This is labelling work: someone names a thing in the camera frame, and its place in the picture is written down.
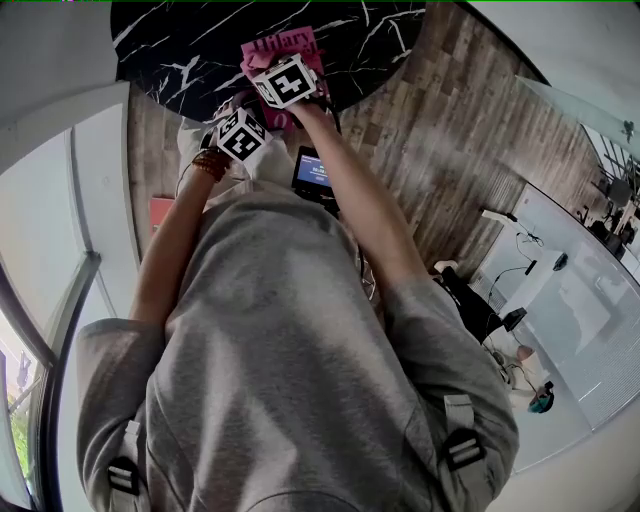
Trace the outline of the person's grey sweatshirt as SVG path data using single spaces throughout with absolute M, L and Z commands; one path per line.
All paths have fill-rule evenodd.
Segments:
M 124 498 L 124 455 L 153 511 L 484 512 L 519 447 L 503 382 L 431 279 L 383 304 L 320 206 L 260 191 L 208 210 L 164 326 L 78 336 L 91 506 Z

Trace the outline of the teal black headset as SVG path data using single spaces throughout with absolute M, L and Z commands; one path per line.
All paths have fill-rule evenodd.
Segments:
M 544 414 L 553 407 L 554 401 L 554 384 L 547 381 L 536 391 L 529 403 L 528 411 L 533 414 Z

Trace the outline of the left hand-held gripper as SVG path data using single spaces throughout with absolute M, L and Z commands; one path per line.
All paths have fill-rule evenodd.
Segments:
M 272 140 L 271 134 L 250 107 L 257 101 L 252 92 L 234 95 L 216 110 L 201 149 L 213 149 L 236 162 L 256 162 Z

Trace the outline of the black railing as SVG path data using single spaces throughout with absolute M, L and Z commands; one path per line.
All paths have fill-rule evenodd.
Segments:
M 596 153 L 598 189 L 620 207 L 632 201 L 640 208 L 640 158 L 586 125 L 583 130 Z

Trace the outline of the red book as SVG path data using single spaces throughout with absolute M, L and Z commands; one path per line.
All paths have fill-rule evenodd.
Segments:
M 157 232 L 173 204 L 174 199 L 168 197 L 152 197 L 149 200 L 149 219 L 151 234 Z

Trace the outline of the small black monitor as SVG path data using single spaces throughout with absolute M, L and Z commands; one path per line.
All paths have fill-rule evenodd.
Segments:
M 321 205 L 335 218 L 338 217 L 340 208 L 329 176 L 314 148 L 299 148 L 291 187 L 299 197 Z

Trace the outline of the black marble round table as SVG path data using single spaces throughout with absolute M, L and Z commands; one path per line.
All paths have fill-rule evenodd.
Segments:
M 241 46 L 310 26 L 330 100 L 343 111 L 384 85 L 411 54 L 425 0 L 237 0 L 115 2 L 111 33 L 119 78 L 159 105 L 208 122 L 250 88 Z

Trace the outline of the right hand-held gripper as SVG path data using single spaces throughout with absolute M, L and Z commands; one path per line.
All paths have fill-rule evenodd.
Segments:
M 251 79 L 264 102 L 271 108 L 285 109 L 317 91 L 315 71 L 300 54 L 281 59 L 276 65 Z

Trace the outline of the frosted glass door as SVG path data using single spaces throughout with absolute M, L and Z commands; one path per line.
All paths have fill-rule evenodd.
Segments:
M 635 124 L 635 136 L 631 143 L 627 144 L 621 133 L 622 122 L 626 119 L 619 119 L 609 112 L 555 87 L 519 75 L 516 76 L 516 79 L 561 113 L 592 128 L 597 133 L 624 147 L 633 156 L 640 158 L 640 121 L 630 120 Z

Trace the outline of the person's left forearm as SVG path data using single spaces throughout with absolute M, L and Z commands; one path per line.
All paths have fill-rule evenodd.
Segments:
M 226 173 L 220 162 L 194 163 L 146 251 L 129 318 L 163 326 L 177 300 L 208 197 Z

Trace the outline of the black window frame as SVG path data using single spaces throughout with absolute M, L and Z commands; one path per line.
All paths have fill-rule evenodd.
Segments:
M 53 346 L 47 345 L 29 318 L 0 265 L 0 312 L 26 347 L 44 367 L 41 397 L 35 414 L 35 496 L 39 512 L 63 512 L 58 468 L 58 432 L 64 375 L 78 322 L 101 263 L 87 252 L 79 264 L 53 330 Z

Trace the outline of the pink book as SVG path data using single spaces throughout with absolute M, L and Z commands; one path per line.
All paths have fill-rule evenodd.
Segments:
M 318 84 L 317 91 L 306 98 L 311 97 L 330 98 L 328 85 L 324 78 L 324 69 L 321 61 L 320 50 L 316 44 L 313 29 L 310 26 L 288 30 L 274 35 L 268 35 L 241 46 L 242 56 L 255 51 L 271 51 L 274 53 L 272 66 L 287 56 L 300 54 L 307 66 L 315 71 Z M 270 130 L 289 131 L 293 127 L 291 115 L 285 109 L 275 109 L 269 107 L 260 97 L 264 121 Z

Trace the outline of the white desk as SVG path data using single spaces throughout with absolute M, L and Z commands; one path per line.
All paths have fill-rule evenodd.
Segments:
M 640 272 L 633 274 L 585 226 L 526 186 L 474 273 L 501 316 L 523 308 L 513 330 L 553 382 L 548 413 L 516 413 L 524 472 L 596 433 L 640 397 Z M 562 254 L 567 265 L 554 272 Z M 527 276 L 532 260 L 537 264 Z

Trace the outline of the pink cloth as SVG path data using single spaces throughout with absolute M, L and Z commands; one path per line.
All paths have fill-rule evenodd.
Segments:
M 255 51 L 243 56 L 240 65 L 244 75 L 253 81 L 261 73 L 267 71 L 272 66 L 274 53 L 271 51 Z

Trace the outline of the person's right forearm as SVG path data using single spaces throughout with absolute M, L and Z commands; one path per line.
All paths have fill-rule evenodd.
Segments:
M 428 272 L 406 218 L 381 180 L 359 159 L 317 105 L 288 107 L 307 132 L 325 170 L 337 204 L 363 250 L 382 292 L 417 280 Z

